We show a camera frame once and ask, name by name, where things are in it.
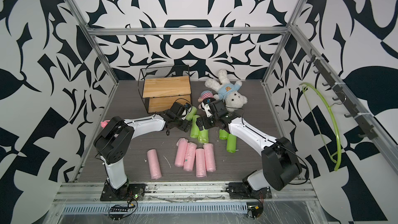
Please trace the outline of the green trash bag roll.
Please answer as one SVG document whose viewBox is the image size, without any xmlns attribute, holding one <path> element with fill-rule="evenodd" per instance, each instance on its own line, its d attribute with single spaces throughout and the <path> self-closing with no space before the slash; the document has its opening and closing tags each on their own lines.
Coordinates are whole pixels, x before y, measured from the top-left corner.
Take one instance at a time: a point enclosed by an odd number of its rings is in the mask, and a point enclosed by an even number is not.
<svg viewBox="0 0 398 224">
<path fill-rule="evenodd" d="M 197 111 L 198 111 L 197 108 L 195 106 L 192 106 L 191 109 L 188 111 L 187 115 L 185 116 L 185 120 L 191 121 L 193 117 L 196 115 Z"/>
<path fill-rule="evenodd" d="M 197 139 L 200 135 L 200 130 L 197 125 L 197 119 L 199 118 L 199 115 L 194 115 L 192 117 L 192 126 L 191 126 L 191 131 L 190 131 L 190 137 L 193 139 Z"/>
<path fill-rule="evenodd" d="M 209 143 L 209 134 L 208 130 L 204 129 L 199 132 L 198 141 L 202 144 Z"/>
<path fill-rule="evenodd" d="M 235 153 L 236 143 L 237 143 L 237 137 L 233 134 L 228 134 L 227 147 L 226 147 L 227 152 Z"/>
<path fill-rule="evenodd" d="M 226 130 L 222 130 L 222 129 L 219 130 L 219 138 L 221 140 L 227 140 L 228 136 L 229 136 L 229 133 Z"/>
</svg>

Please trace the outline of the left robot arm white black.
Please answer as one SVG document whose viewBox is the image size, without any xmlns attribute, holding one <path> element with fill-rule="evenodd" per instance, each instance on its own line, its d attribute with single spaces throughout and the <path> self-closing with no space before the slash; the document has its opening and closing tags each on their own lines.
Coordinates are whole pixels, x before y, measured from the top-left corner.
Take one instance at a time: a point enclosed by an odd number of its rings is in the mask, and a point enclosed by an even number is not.
<svg viewBox="0 0 398 224">
<path fill-rule="evenodd" d="M 160 132 L 178 128 L 187 132 L 192 125 L 188 115 L 193 112 L 189 103 L 174 102 L 172 107 L 139 119 L 122 119 L 113 117 L 94 140 L 97 155 L 104 162 L 107 182 L 113 190 L 127 185 L 128 179 L 124 170 L 123 158 L 132 139 L 151 132 Z"/>
</svg>

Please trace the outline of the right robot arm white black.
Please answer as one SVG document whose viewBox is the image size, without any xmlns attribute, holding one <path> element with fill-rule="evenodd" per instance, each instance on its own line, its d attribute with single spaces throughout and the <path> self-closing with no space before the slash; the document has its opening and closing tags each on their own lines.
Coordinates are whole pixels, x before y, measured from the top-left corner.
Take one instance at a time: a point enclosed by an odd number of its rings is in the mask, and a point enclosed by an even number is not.
<svg viewBox="0 0 398 224">
<path fill-rule="evenodd" d="M 299 157 L 285 137 L 276 138 L 260 131 L 241 115 L 229 112 L 221 100 L 205 104 L 202 109 L 205 115 L 196 121 L 200 130 L 218 127 L 244 141 L 261 156 L 262 170 L 245 179 L 251 190 L 271 187 L 281 191 L 302 173 Z"/>
</svg>

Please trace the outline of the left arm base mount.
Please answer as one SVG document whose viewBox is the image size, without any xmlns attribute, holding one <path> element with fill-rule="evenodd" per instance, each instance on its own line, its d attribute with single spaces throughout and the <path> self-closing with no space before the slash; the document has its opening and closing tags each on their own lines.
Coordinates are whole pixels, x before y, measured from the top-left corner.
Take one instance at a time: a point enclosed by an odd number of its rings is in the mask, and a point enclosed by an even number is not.
<svg viewBox="0 0 398 224">
<path fill-rule="evenodd" d="M 139 198 L 145 195 L 146 184 L 130 184 L 129 182 L 122 185 L 119 189 L 114 189 L 107 180 L 100 197 L 102 202 L 110 201 L 127 201 L 132 198 Z"/>
</svg>

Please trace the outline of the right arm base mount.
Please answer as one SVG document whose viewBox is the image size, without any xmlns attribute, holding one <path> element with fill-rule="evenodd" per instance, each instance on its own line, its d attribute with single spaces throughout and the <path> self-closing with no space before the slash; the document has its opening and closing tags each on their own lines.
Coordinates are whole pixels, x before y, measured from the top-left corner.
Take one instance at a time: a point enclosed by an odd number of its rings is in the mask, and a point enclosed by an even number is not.
<svg viewBox="0 0 398 224">
<path fill-rule="evenodd" d="M 272 198 L 269 187 L 253 190 L 247 182 L 229 183 L 226 192 L 231 199 L 268 200 Z"/>
</svg>

